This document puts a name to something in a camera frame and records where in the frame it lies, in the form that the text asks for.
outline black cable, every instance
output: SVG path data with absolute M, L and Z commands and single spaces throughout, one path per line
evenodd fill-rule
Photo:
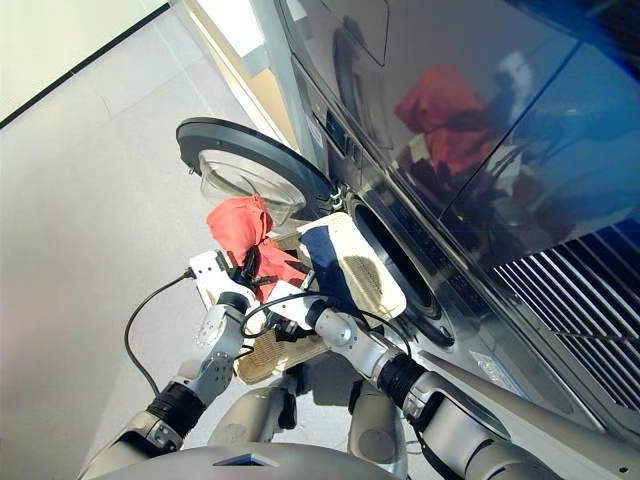
M 413 355 L 411 354 L 411 347 L 409 346 L 409 340 L 407 340 L 407 337 L 400 331 L 400 329 L 398 329 L 397 327 L 394 327 L 387 320 L 385 320 L 382 317 L 379 317 L 378 315 L 374 315 L 373 313 L 365 312 L 364 310 L 360 310 L 360 313 L 362 313 L 363 315 L 366 315 L 368 317 L 371 317 L 371 318 L 373 318 L 375 320 L 378 320 L 380 323 L 382 323 L 383 325 L 386 325 L 391 330 L 393 330 L 395 332 L 395 334 L 400 337 L 400 340 L 402 340 L 402 342 L 404 343 L 404 347 L 407 349 L 407 355 L 409 356 L 409 358 L 413 358 Z
M 244 317 L 244 321 L 240 325 L 240 333 L 242 334 L 242 336 L 244 338 L 252 338 L 253 339 L 253 338 L 261 337 L 262 335 L 264 335 L 265 333 L 267 333 L 271 329 L 272 325 L 269 322 L 266 322 L 265 326 L 258 333 L 247 333 L 246 330 L 245 330 L 245 327 L 247 326 L 247 323 L 249 322 L 249 319 L 251 317 L 256 315 L 258 312 L 261 312 L 263 310 L 266 310 L 266 309 L 272 307 L 273 305 L 277 305 L 279 303 L 287 302 L 289 300 L 295 300 L 296 298 L 304 298 L 304 297 L 327 297 L 327 298 L 330 298 L 332 300 L 337 300 L 339 302 L 344 303 L 344 300 L 342 298 L 340 298 L 340 297 L 338 297 L 336 295 L 331 295 L 331 294 L 327 294 L 327 293 L 322 293 L 322 292 L 300 292 L 300 293 L 294 293 L 293 295 L 289 295 L 287 297 L 277 298 L 275 300 L 271 300 L 270 302 L 263 303 L 262 305 L 256 307 L 254 310 L 250 311 Z M 387 327 L 389 327 L 391 330 L 393 330 L 395 332 L 395 334 L 398 335 L 398 337 L 400 337 L 400 340 L 402 340 L 402 342 L 404 343 L 405 348 L 407 349 L 407 355 L 409 356 L 409 358 L 412 358 L 411 347 L 409 346 L 409 340 L 407 340 L 407 337 L 404 334 L 402 334 L 402 332 L 400 332 L 400 330 L 397 327 L 393 326 L 387 320 L 384 320 L 383 318 L 381 318 L 378 315 L 375 315 L 375 314 L 370 313 L 370 312 L 366 312 L 364 310 L 360 310 L 359 308 L 357 308 L 357 310 L 362 315 L 366 315 L 368 317 L 374 318 L 374 319 L 378 320 L 380 323 L 382 323 L 382 324 L 386 325 Z
M 161 292 L 164 292 L 166 289 L 173 287 L 176 283 L 181 282 L 185 278 L 195 278 L 195 274 L 193 273 L 193 270 L 191 270 L 190 268 L 187 269 L 178 278 L 176 278 L 175 280 L 172 280 L 166 285 L 163 285 L 162 287 L 157 289 L 155 292 L 151 293 L 147 298 L 145 298 L 142 301 L 142 303 L 140 303 L 140 305 L 138 305 L 138 307 L 133 311 L 133 313 L 129 317 L 127 326 L 124 329 L 124 349 L 127 351 L 127 355 L 129 356 L 129 359 L 131 360 L 131 362 L 135 365 L 135 367 L 142 374 L 142 376 L 147 380 L 147 382 L 149 382 L 149 385 L 151 386 L 151 390 L 153 390 L 153 394 L 155 396 L 158 396 L 158 394 L 160 393 L 160 391 L 158 390 L 158 386 L 156 385 L 156 382 L 153 380 L 153 377 L 147 371 L 147 369 L 144 368 L 142 363 L 140 363 L 140 360 L 137 359 L 137 357 L 133 353 L 133 350 L 131 350 L 131 344 L 129 343 L 129 334 L 131 332 L 131 325 L 133 325 L 133 321 L 135 320 L 138 313 L 140 313 L 140 311 L 145 307 L 147 303 L 149 303 L 149 301 L 153 299 L 153 297 L 155 297 Z
M 427 443 L 422 438 L 422 434 L 418 430 L 418 428 L 414 425 L 413 431 L 416 434 L 416 440 L 420 444 L 420 449 L 422 450 L 422 455 L 425 460 L 433 467 L 433 469 L 440 474 L 444 480 L 463 480 L 460 475 L 451 470 L 451 467 L 444 463 L 433 450 L 429 448 Z
M 247 355 L 249 355 L 250 353 L 253 353 L 255 351 L 255 348 L 253 348 L 251 345 L 242 345 L 241 348 L 246 348 L 247 351 L 246 352 L 242 352 L 234 360 L 238 360 L 238 359 L 240 359 L 242 357 L 246 357 Z
M 267 303 L 263 303 L 262 305 L 257 306 L 256 308 L 254 308 L 253 310 L 251 310 L 249 313 L 245 315 L 242 324 L 240 324 L 240 334 L 244 338 L 258 338 L 264 335 L 265 333 L 267 333 L 271 329 L 272 325 L 269 322 L 265 322 L 264 328 L 260 330 L 258 333 L 247 333 L 245 329 L 245 327 L 247 326 L 247 323 L 249 322 L 249 319 L 254 315 L 256 315 L 257 313 L 262 312 L 263 310 L 273 307 L 278 303 L 287 302 L 289 300 L 295 300 L 296 298 L 320 297 L 320 296 L 327 297 L 328 295 L 322 295 L 321 293 L 318 293 L 318 292 L 300 292 L 300 293 L 294 293 L 293 295 L 289 295 L 287 297 L 276 298 L 275 300 L 271 300 L 270 302 L 267 302 Z

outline vent grille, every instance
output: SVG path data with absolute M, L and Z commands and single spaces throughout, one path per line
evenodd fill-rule
M 618 405 L 640 412 L 640 225 L 495 268 Z

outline red towel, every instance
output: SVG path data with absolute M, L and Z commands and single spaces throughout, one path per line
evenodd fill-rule
M 207 225 L 235 266 L 242 265 L 247 250 L 257 245 L 260 252 L 258 277 L 275 277 L 298 287 L 302 284 L 305 274 L 287 264 L 287 261 L 297 263 L 298 259 L 280 250 L 276 242 L 267 238 L 273 221 L 264 200 L 258 195 L 223 201 L 207 215 Z M 260 302 L 267 299 L 274 284 L 275 281 L 258 287 L 256 297 Z

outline gray floor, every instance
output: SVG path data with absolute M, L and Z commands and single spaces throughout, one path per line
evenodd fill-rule
M 178 123 L 197 115 L 249 125 L 168 12 L 0 131 L 2 479 L 75 478 L 151 400 L 122 332 L 142 298 L 215 247 L 211 206 L 175 141 Z M 203 313 L 185 282 L 138 319 L 133 348 L 159 385 Z M 187 446 L 203 445 L 246 389 L 234 381 Z M 278 440 L 345 448 L 345 408 L 307 395 L 299 412 L 299 428 Z

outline navy blue cloth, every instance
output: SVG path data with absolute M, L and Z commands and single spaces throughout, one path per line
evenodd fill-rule
M 322 226 L 307 230 L 300 236 L 300 242 L 307 247 L 320 292 L 335 295 L 353 305 L 347 280 L 331 243 L 329 228 Z

